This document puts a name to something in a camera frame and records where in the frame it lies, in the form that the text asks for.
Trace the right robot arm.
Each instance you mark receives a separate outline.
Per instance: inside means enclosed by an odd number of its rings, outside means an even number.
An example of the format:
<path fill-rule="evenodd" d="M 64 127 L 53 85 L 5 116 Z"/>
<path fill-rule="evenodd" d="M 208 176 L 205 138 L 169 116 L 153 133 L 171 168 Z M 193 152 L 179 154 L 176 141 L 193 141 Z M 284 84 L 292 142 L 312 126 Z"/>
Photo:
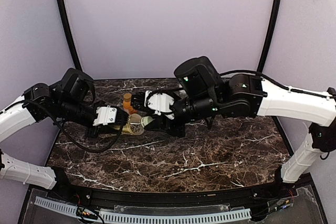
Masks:
<path fill-rule="evenodd" d="M 146 91 L 143 105 L 156 115 L 158 129 L 174 134 L 199 119 L 280 116 L 309 121 L 308 134 L 280 168 L 280 181 L 295 183 L 322 153 L 335 150 L 335 90 L 315 92 L 279 84 L 260 72 L 233 70 L 224 81 L 210 59 L 201 56 L 174 71 L 185 98 L 174 90 Z"/>

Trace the green tea bottle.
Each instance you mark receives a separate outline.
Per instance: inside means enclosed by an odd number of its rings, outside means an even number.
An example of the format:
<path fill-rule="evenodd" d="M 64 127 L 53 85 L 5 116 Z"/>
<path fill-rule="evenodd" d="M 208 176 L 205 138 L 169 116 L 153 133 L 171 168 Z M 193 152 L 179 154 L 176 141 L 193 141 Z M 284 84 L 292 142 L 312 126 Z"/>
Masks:
<path fill-rule="evenodd" d="M 144 133 L 144 128 L 141 125 L 142 116 L 138 114 L 131 114 L 128 122 L 123 126 L 121 134 L 125 135 L 141 135 Z M 120 129 L 119 125 L 105 125 L 103 126 L 99 134 L 112 134 L 116 135 Z"/>

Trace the pale green bottle cap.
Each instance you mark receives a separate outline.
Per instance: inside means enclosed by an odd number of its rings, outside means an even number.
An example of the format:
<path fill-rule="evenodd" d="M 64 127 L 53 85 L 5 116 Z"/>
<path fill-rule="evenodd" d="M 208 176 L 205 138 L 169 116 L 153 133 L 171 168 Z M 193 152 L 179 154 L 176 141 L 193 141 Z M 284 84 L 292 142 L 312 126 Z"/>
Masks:
<path fill-rule="evenodd" d="M 143 128 L 145 128 L 148 124 L 150 124 L 154 120 L 151 116 L 144 116 L 141 118 L 141 125 Z"/>

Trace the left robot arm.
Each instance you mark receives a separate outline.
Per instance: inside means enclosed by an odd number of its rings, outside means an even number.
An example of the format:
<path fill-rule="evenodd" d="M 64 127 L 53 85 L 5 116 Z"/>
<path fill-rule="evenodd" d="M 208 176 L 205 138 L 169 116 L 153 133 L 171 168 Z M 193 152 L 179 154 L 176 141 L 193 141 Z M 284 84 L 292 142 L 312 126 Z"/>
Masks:
<path fill-rule="evenodd" d="M 54 84 L 38 83 L 28 88 L 1 110 L 1 141 L 46 118 L 50 118 L 59 129 L 62 128 L 61 121 L 88 128 L 101 126 L 107 106 L 102 101 L 86 101 L 87 93 L 96 96 L 93 79 L 74 68 L 69 68 L 62 79 Z M 4 152 L 1 152 L 1 178 L 53 191 L 71 186 L 62 168 L 34 165 Z"/>

